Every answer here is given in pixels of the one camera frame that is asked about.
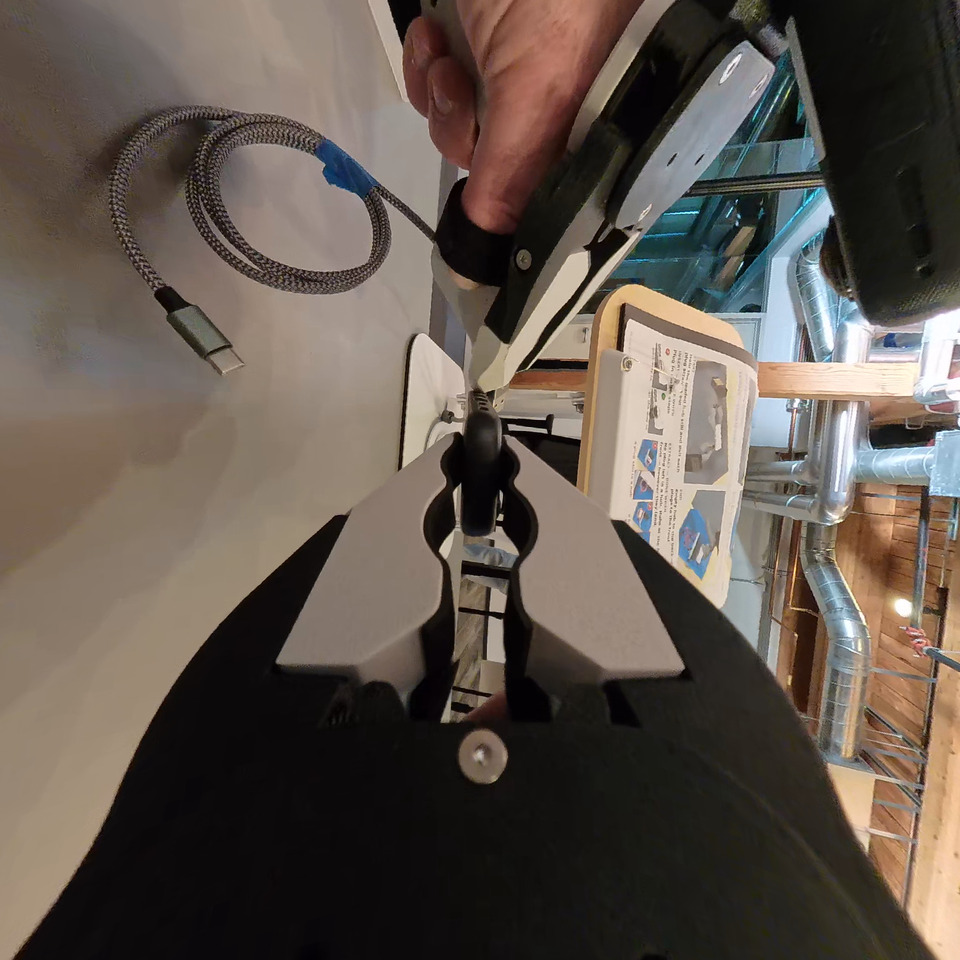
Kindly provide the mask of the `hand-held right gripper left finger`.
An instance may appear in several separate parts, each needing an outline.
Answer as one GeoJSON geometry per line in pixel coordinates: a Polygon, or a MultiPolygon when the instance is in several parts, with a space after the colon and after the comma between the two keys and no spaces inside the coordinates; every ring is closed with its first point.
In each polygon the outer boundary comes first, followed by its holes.
{"type": "Polygon", "coordinates": [[[442,601],[445,562],[427,510],[448,486],[438,442],[348,514],[278,654],[288,671],[385,682],[407,698],[426,678],[421,630],[442,601]]]}

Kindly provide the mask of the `person's left hand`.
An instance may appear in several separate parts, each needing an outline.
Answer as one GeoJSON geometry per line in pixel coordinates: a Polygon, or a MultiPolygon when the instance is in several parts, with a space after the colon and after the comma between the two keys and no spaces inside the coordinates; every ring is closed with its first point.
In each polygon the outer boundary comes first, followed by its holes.
{"type": "Polygon", "coordinates": [[[534,191],[563,155],[582,103],[641,1],[457,3],[484,91],[419,16],[406,30],[403,76],[439,153],[468,172],[467,219],[513,234],[534,191]]]}

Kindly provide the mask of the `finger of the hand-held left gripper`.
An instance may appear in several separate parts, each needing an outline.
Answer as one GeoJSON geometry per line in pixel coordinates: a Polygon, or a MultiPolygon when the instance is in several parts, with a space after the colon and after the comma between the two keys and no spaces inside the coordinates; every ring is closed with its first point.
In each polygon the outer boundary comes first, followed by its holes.
{"type": "Polygon", "coordinates": [[[467,378],[471,388],[496,393],[507,388],[521,365],[515,346],[502,342],[486,324],[499,288],[466,279],[433,248],[433,277],[471,344],[467,378]]]}
{"type": "Polygon", "coordinates": [[[551,255],[521,314],[507,348],[505,383],[534,362],[571,318],[634,249],[641,231],[605,227],[587,246],[551,255]]]}

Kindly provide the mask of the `silver ventilation duct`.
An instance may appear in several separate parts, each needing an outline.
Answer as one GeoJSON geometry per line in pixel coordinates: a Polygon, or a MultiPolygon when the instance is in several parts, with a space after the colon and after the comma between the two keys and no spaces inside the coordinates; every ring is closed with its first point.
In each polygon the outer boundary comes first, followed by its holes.
{"type": "MultiPolygon", "coordinates": [[[[797,296],[812,363],[880,362],[874,327],[849,294],[829,284],[823,257],[830,227],[814,234],[795,263],[797,296]]],[[[787,485],[807,493],[752,490],[757,509],[805,524],[800,565],[828,637],[817,739],[832,762],[852,762],[860,751],[873,648],[866,617],[835,558],[837,527],[853,508],[859,483],[927,486],[931,495],[958,496],[958,430],[942,431],[930,451],[875,449],[868,439],[870,401],[812,400],[806,454],[757,462],[747,484],[787,485]]]]}

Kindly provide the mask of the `braided cable blue tape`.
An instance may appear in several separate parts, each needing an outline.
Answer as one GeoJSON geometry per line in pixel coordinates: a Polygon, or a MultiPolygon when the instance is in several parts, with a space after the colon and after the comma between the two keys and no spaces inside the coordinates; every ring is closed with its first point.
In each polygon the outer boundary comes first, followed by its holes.
{"type": "Polygon", "coordinates": [[[184,185],[186,208],[201,239],[238,274],[280,292],[332,296],[364,284],[383,265],[392,244],[388,208],[403,215],[428,241],[435,230],[410,206],[375,179],[357,160],[318,130],[271,113],[245,112],[218,105],[187,104],[160,111],[133,132],[119,151],[107,182],[107,212],[132,268],[163,308],[168,325],[191,351],[224,377],[244,363],[231,340],[195,303],[162,277],[141,248],[128,210],[134,174],[146,152],[174,129],[200,125],[202,131],[189,161],[184,185]],[[371,228],[370,252],[358,267],[306,270],[257,250],[234,223],[221,192],[221,175],[234,152],[275,146],[319,161],[324,180],[357,197],[371,228]]]}

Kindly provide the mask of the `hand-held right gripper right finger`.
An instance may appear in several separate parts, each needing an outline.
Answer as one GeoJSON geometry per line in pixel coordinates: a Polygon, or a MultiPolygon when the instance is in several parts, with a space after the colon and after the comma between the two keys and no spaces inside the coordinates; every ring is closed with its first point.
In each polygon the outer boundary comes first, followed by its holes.
{"type": "Polygon", "coordinates": [[[549,695],[610,681],[679,677],[685,665],[610,517],[516,442],[509,492],[530,533],[520,547],[522,673],[549,695]]]}

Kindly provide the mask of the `brown wooden post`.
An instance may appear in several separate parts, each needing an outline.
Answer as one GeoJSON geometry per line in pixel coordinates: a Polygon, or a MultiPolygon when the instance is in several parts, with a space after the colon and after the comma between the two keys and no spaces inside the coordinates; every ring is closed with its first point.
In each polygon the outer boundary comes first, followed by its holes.
{"type": "Polygon", "coordinates": [[[822,402],[913,401],[917,363],[771,363],[757,365],[762,399],[822,402]]]}

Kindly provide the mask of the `slim dark grey hub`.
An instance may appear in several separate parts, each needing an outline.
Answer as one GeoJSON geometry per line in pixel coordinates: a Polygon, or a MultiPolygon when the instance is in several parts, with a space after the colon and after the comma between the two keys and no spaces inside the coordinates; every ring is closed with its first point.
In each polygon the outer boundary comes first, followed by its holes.
{"type": "Polygon", "coordinates": [[[502,423],[490,397],[472,390],[462,428],[461,526],[469,537],[496,527],[501,481],[502,423]]]}

